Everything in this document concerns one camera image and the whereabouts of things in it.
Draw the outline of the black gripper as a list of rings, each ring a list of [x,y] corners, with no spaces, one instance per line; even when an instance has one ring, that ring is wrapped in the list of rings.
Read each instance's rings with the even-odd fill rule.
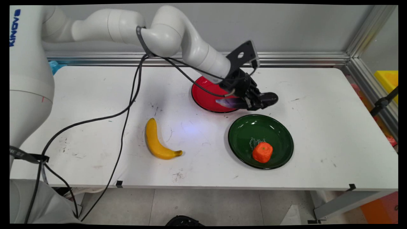
[[[228,75],[219,86],[228,93],[233,92],[235,97],[244,97],[248,111],[263,110],[263,100],[269,99],[269,95],[261,93],[250,75],[241,69]]]

